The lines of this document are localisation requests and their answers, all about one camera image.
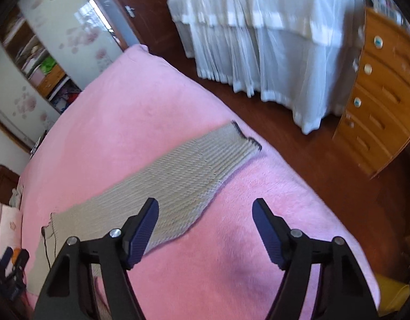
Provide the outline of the folded pink quilt stack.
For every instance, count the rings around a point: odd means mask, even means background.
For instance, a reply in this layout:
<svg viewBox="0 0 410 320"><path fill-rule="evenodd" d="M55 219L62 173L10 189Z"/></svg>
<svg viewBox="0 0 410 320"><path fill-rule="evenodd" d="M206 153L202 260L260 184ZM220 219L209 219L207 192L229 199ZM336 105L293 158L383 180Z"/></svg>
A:
<svg viewBox="0 0 410 320"><path fill-rule="evenodd" d="M7 269L13 266L21 251L21 226L21 211L0 203L0 260L8 247L13 250Z"/></svg>

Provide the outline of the dark wooden headboard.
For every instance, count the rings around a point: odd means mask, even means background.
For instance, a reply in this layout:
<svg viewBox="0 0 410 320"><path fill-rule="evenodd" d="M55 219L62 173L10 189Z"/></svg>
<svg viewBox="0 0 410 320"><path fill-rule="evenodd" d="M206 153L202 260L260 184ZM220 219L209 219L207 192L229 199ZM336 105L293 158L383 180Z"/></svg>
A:
<svg viewBox="0 0 410 320"><path fill-rule="evenodd" d="M0 165L0 203L8 205L12 197L12 191L17 188L20 176Z"/></svg>

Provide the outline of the pink bed cover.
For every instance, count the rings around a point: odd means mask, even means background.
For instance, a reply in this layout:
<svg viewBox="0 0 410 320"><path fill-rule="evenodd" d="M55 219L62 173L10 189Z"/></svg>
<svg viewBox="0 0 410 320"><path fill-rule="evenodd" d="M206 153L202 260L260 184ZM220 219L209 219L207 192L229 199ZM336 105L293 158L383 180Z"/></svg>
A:
<svg viewBox="0 0 410 320"><path fill-rule="evenodd" d="M282 271L253 222L262 198L311 238L354 236L264 138L216 96L133 46L58 118L21 175L34 305L63 243L100 238L153 197L159 220L128 274L147 319L264 319Z"/></svg>

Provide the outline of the wooden drawer chest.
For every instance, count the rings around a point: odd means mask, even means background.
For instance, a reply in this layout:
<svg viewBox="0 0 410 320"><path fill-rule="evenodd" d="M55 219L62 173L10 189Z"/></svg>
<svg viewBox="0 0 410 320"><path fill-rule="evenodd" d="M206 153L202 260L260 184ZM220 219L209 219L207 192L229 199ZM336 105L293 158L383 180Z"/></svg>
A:
<svg viewBox="0 0 410 320"><path fill-rule="evenodd" d="M410 143L410 35L371 8L357 76L333 141L369 178Z"/></svg>

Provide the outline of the white lace covered furniture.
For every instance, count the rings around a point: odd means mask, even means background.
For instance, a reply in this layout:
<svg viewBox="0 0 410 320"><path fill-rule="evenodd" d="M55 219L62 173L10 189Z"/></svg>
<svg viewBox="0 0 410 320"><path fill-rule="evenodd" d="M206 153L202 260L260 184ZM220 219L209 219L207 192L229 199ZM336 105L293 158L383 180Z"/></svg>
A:
<svg viewBox="0 0 410 320"><path fill-rule="evenodd" d="M355 80L364 0L167 0L200 78L289 108L304 134L339 115Z"/></svg>

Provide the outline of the beige knit cardigan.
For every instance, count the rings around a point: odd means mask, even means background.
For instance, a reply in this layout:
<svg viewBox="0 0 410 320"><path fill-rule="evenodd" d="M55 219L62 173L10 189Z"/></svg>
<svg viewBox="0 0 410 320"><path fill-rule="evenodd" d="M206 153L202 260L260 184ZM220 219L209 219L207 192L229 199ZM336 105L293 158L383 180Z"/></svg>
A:
<svg viewBox="0 0 410 320"><path fill-rule="evenodd" d="M145 255L180 238L221 187L261 152L237 123L191 139L91 199L54 212L28 289L35 319L172 319Z"/></svg>

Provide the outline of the dark wooden nightstand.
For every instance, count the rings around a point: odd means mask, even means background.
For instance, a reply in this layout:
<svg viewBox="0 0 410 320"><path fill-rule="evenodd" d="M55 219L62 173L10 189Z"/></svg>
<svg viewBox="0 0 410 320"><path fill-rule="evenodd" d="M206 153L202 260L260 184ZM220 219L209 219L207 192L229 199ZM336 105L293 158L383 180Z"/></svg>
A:
<svg viewBox="0 0 410 320"><path fill-rule="evenodd" d="M39 149L40 145L43 143L46 135L48 133L48 130L45 130L42 135L38 138L38 140L36 141L35 145L33 146L33 148L30 151L30 158L33 158L33 156L35 155L35 153L37 152L37 150Z"/></svg>

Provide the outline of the yellow object on floor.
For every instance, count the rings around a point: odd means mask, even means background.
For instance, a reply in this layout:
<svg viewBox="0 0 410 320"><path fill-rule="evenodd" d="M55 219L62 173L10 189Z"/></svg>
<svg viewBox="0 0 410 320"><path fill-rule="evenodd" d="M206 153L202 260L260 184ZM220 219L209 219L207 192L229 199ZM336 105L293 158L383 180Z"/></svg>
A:
<svg viewBox="0 0 410 320"><path fill-rule="evenodd" d="M399 311L410 296L410 285L381 274L376 274L375 278L380 289L379 316Z"/></svg>

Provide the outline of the sliding door wardrobe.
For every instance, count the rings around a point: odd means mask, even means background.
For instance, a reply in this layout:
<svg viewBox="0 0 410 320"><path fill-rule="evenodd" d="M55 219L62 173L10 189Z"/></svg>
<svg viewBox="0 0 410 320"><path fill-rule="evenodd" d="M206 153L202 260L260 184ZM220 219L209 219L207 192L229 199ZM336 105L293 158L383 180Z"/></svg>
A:
<svg viewBox="0 0 410 320"><path fill-rule="evenodd" d="M94 0L18 0L0 29L0 123L32 148L122 52Z"/></svg>

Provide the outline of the brown wooden door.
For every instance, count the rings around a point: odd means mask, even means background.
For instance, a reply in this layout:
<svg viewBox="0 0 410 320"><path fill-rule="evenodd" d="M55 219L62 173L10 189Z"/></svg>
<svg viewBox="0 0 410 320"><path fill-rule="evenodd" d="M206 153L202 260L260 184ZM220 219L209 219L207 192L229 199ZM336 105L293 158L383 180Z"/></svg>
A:
<svg viewBox="0 0 410 320"><path fill-rule="evenodd" d="M196 62L190 57L187 26L176 22L167 0L115 0L140 43L191 78L197 78Z"/></svg>

